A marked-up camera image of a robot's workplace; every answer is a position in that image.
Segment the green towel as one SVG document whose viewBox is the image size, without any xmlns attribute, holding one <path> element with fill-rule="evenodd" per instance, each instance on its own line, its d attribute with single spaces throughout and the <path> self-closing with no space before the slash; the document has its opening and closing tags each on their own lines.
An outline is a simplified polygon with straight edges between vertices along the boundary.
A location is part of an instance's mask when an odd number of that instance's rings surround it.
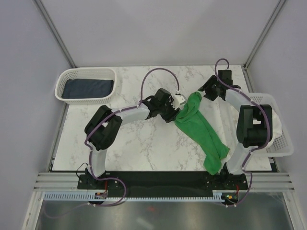
<svg viewBox="0 0 307 230">
<path fill-rule="evenodd" d="M 192 93 L 183 109 L 175 118 L 175 125 L 196 142 L 205 154 L 204 168 L 210 175 L 216 175 L 230 149 L 221 141 L 213 127 L 199 111 L 202 96 Z"/>
</svg>

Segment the dark blue towel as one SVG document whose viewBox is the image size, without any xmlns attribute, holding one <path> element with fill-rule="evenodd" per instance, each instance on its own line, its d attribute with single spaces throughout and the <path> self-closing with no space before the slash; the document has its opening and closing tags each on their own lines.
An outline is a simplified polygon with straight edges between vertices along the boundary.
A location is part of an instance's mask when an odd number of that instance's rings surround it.
<svg viewBox="0 0 307 230">
<path fill-rule="evenodd" d="M 104 98 L 113 90 L 113 80 L 73 79 L 65 83 L 62 98 L 87 99 Z"/>
</svg>

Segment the white towel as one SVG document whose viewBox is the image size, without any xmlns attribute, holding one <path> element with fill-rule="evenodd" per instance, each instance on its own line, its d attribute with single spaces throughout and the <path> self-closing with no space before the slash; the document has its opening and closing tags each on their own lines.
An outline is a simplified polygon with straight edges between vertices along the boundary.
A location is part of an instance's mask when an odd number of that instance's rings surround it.
<svg viewBox="0 0 307 230">
<path fill-rule="evenodd" d="M 234 119 L 234 131 L 236 134 L 236 128 L 238 124 L 238 116 L 239 116 L 239 111 L 237 111 L 232 105 L 230 106 L 230 110 Z M 268 149 L 273 142 L 275 141 L 276 138 L 280 137 L 282 135 L 282 123 L 277 115 L 277 113 L 272 109 L 272 139 L 271 141 L 267 144 L 265 149 Z"/>
</svg>

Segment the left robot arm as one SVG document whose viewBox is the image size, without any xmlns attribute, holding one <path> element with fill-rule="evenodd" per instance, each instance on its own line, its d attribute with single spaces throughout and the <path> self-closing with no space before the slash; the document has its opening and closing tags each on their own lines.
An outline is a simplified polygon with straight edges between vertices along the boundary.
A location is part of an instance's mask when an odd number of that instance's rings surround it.
<svg viewBox="0 0 307 230">
<path fill-rule="evenodd" d="M 142 99 L 134 106 L 119 109 L 111 109 L 106 105 L 100 106 L 84 129 L 85 145 L 90 149 L 87 166 L 90 173 L 89 185 L 94 189 L 104 186 L 103 174 L 106 171 L 107 149 L 114 143 L 122 126 L 158 115 L 166 123 L 173 122 L 186 100 L 180 93 L 172 95 L 169 91 L 160 88 L 155 95 Z"/>
</svg>

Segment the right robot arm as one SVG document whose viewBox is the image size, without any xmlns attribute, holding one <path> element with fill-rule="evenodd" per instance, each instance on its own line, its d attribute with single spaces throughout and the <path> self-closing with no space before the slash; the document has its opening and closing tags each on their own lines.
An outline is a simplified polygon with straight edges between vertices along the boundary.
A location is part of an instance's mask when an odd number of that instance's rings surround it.
<svg viewBox="0 0 307 230">
<path fill-rule="evenodd" d="M 246 172 L 245 166 L 252 153 L 265 148 L 272 140 L 272 107 L 252 101 L 238 85 L 233 84 L 229 69 L 218 70 L 198 90 L 205 92 L 204 98 L 214 101 L 219 97 L 239 112 L 236 127 L 238 144 L 226 163 L 228 172 L 219 177 L 221 187 L 230 189 L 236 185 L 235 174 Z"/>
</svg>

